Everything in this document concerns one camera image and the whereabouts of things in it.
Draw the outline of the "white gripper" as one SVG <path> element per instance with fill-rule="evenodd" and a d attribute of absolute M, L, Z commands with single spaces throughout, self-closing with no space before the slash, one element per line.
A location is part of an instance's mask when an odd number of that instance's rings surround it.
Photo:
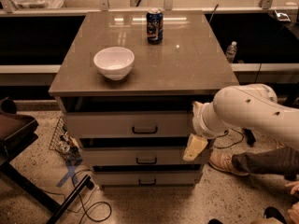
<path fill-rule="evenodd" d="M 211 131 L 204 122 L 204 112 L 206 109 L 207 105 L 203 105 L 197 101 L 192 103 L 192 126 L 199 136 L 193 133 L 190 134 L 183 154 L 183 160 L 185 161 L 194 161 L 206 148 L 208 144 L 207 139 L 216 138 L 218 135 L 218 133 Z"/>

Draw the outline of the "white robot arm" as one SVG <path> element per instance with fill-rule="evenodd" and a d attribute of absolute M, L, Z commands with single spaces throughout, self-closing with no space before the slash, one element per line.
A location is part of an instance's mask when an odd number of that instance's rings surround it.
<path fill-rule="evenodd" d="M 235 127 L 273 136 L 299 150 L 299 109 L 278 104 L 272 88 L 264 84 L 229 86 L 211 103 L 192 103 L 191 133 L 183 160 L 194 161 L 208 141 Z"/>

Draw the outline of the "person's hand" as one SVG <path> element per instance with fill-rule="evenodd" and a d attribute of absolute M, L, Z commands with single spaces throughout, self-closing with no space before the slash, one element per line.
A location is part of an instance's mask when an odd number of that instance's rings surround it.
<path fill-rule="evenodd" d="M 285 185 L 287 189 L 290 190 L 291 195 L 295 195 L 299 192 L 299 181 L 293 181 Z M 292 224 L 299 224 L 299 202 L 292 205 L 288 210 L 289 217 Z"/>

